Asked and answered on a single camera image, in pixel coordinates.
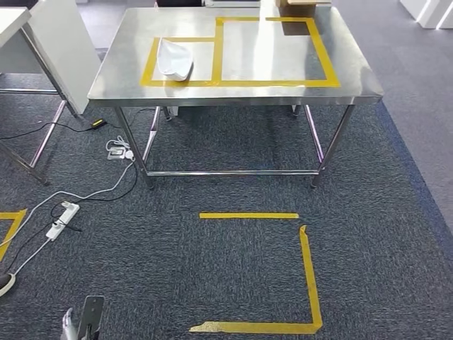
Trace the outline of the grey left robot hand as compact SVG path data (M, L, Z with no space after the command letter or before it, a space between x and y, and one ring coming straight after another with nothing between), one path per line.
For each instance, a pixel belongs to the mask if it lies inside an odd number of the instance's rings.
M103 295L88 295L85 298L84 308L78 329L72 321L71 307L62 318L61 340L70 339L99 339L100 324L103 312L105 297Z

